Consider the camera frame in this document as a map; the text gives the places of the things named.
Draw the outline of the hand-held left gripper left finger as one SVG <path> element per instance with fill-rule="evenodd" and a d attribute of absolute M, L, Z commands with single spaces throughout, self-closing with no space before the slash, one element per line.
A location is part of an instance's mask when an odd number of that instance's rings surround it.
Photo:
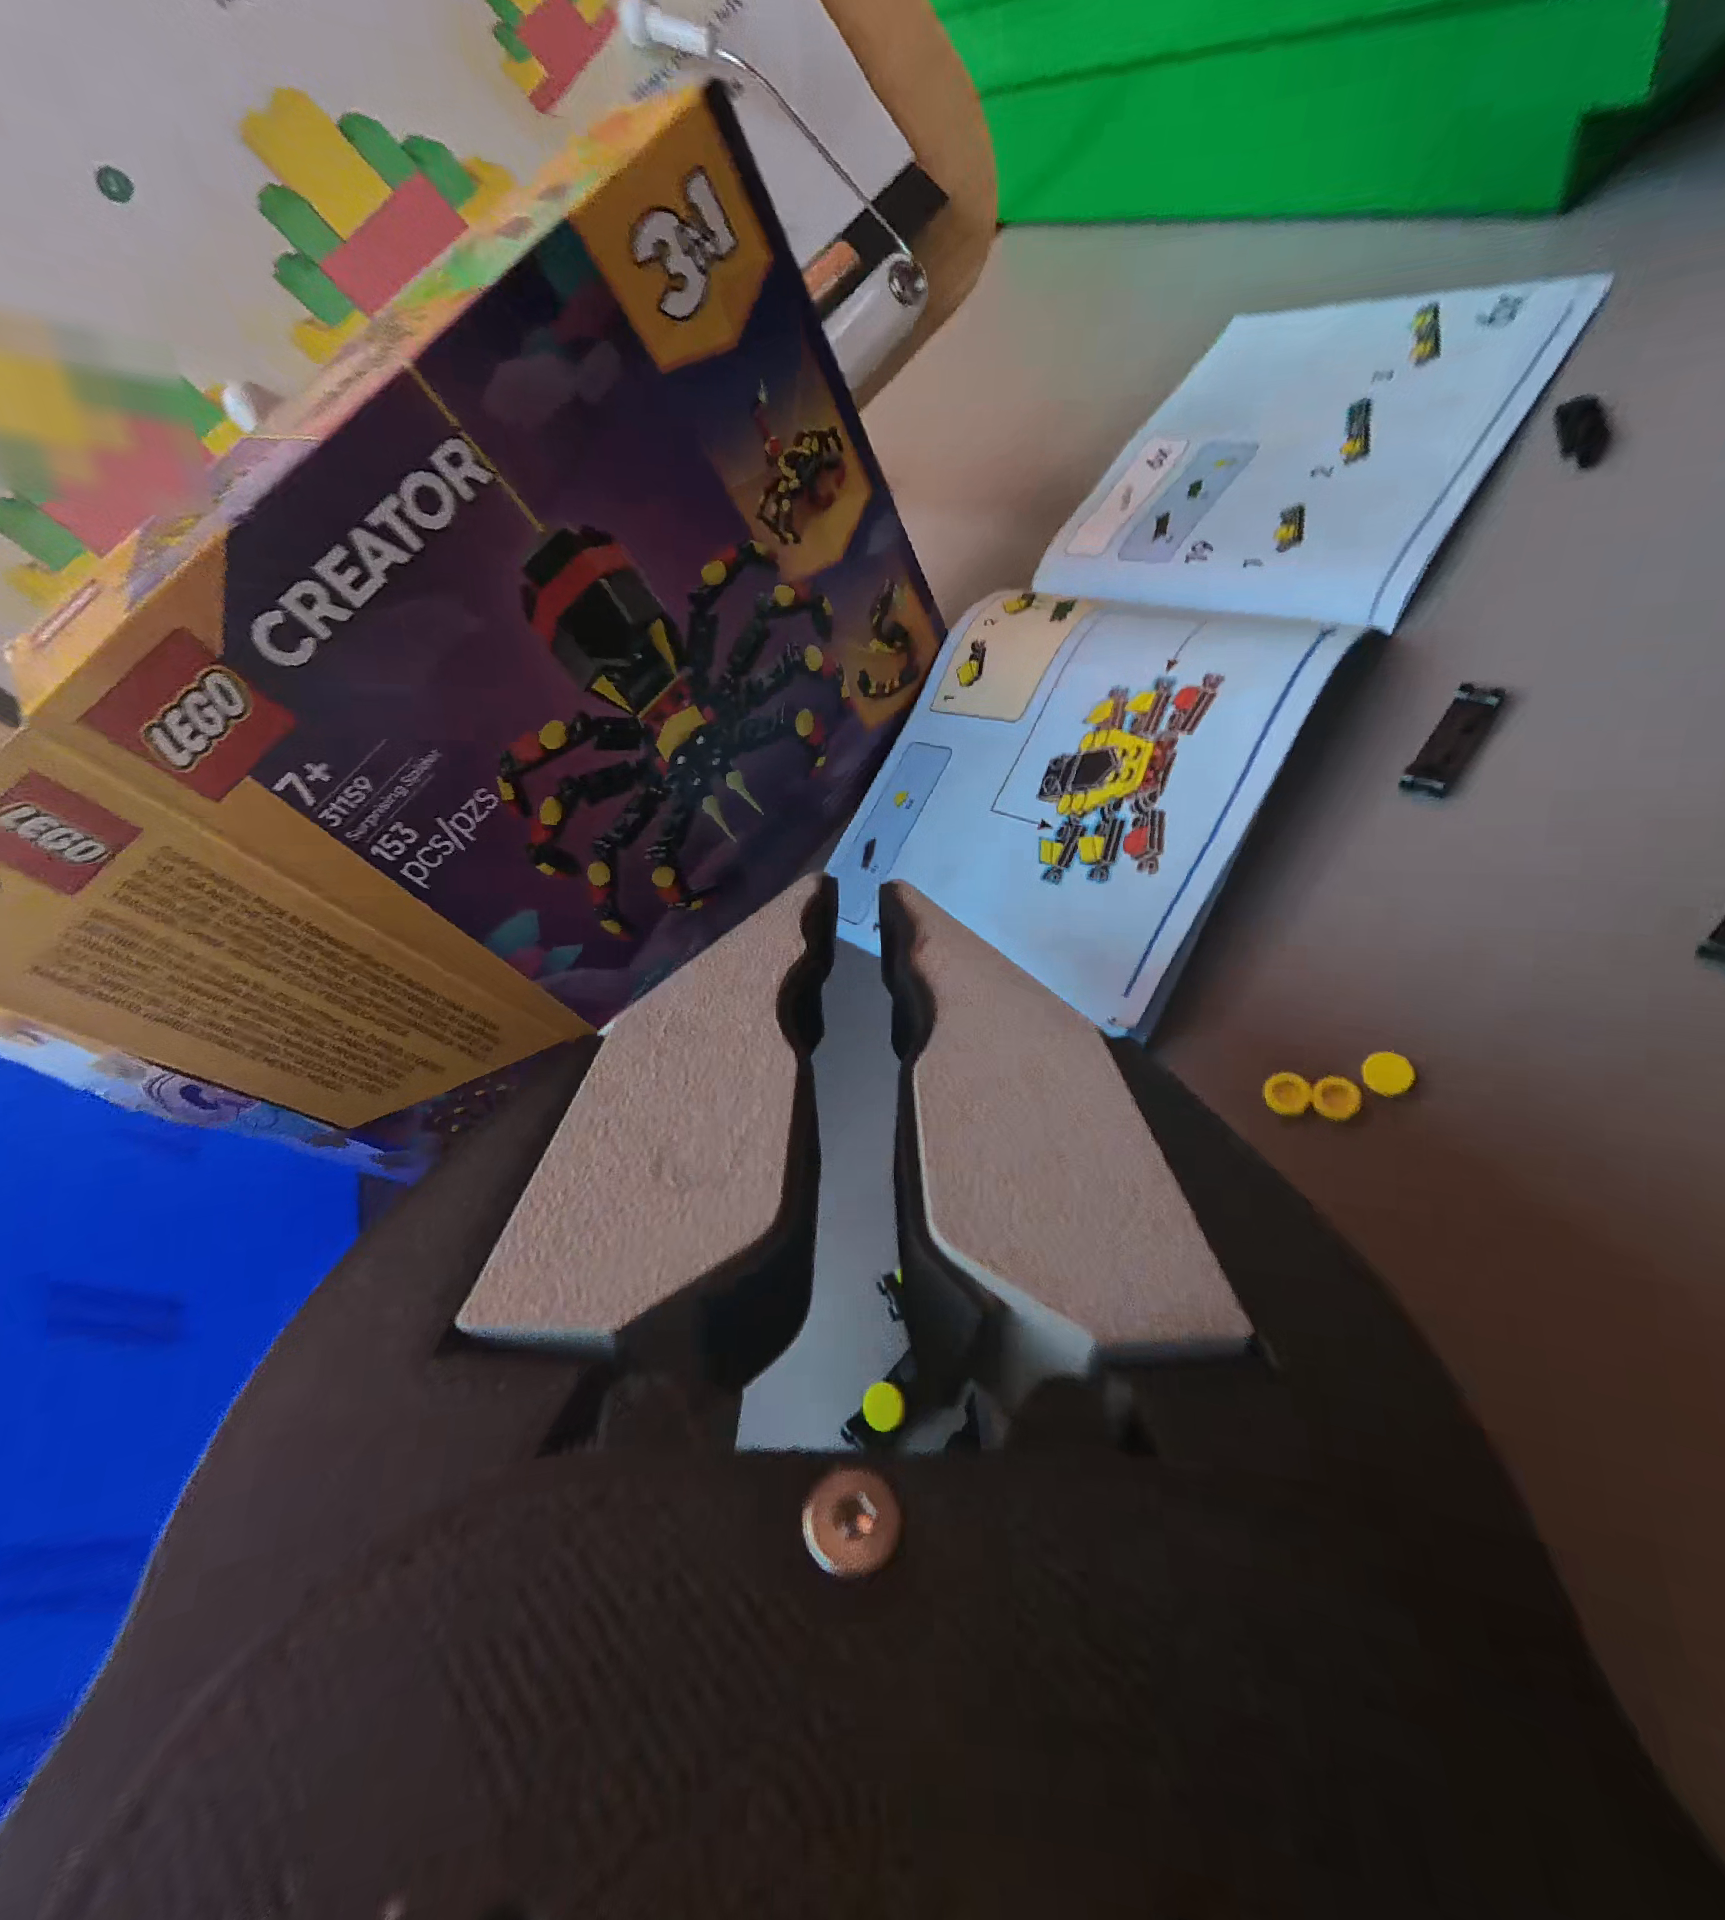
<path fill-rule="evenodd" d="M 453 1329 L 743 1389 L 811 1296 L 834 889 L 801 876 L 616 1017 Z"/>

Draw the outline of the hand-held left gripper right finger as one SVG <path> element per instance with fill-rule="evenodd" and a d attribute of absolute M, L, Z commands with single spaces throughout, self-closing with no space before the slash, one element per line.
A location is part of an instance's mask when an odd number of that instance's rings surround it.
<path fill-rule="evenodd" d="M 1256 1330 L 1110 1045 L 908 883 L 878 892 L 899 1064 L 894 1371 L 911 1421 L 1253 1356 Z"/>

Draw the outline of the purple toy set box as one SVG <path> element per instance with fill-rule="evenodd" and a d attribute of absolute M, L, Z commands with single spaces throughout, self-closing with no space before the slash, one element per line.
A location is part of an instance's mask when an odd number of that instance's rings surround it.
<path fill-rule="evenodd" d="M 620 109 L 14 646 L 0 1045 L 393 1131 L 787 889 L 941 637 L 730 93 Z"/>

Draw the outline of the open instruction booklet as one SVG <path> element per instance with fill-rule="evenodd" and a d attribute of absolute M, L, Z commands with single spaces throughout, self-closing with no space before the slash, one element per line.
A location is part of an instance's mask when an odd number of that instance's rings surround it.
<path fill-rule="evenodd" d="M 1606 272 L 1238 315 L 976 602 L 831 854 L 1145 1041 L 1335 675 L 1390 635 Z"/>

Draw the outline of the blue plastic bin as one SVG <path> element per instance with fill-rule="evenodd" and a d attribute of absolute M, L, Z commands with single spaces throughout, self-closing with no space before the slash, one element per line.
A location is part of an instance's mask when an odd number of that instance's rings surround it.
<path fill-rule="evenodd" d="M 0 1056 L 0 1814 L 228 1404 L 346 1253 L 359 1188 Z"/>

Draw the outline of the plywood tray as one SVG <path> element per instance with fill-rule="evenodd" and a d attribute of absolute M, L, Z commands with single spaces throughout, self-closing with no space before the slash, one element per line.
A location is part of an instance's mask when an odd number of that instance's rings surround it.
<path fill-rule="evenodd" d="M 933 5 L 826 2 L 826 13 L 917 164 L 946 197 L 913 240 L 929 280 L 927 308 L 908 340 L 853 384 L 865 411 L 968 300 L 996 240 L 999 180 L 979 94 Z"/>

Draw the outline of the green plastic bin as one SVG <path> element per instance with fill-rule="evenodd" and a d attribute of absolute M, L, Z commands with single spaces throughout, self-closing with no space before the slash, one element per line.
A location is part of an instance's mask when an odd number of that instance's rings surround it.
<path fill-rule="evenodd" d="M 939 2 L 1006 227 L 1547 219 L 1725 77 L 1725 2 Z"/>

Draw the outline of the printed instruction poster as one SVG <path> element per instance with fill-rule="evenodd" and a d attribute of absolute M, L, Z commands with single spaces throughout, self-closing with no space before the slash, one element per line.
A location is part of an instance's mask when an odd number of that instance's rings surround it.
<path fill-rule="evenodd" d="M 241 468 L 393 292 L 612 111 L 730 85 L 804 269 L 948 204 L 841 5 L 0 2 L 0 735 L 10 643 Z"/>

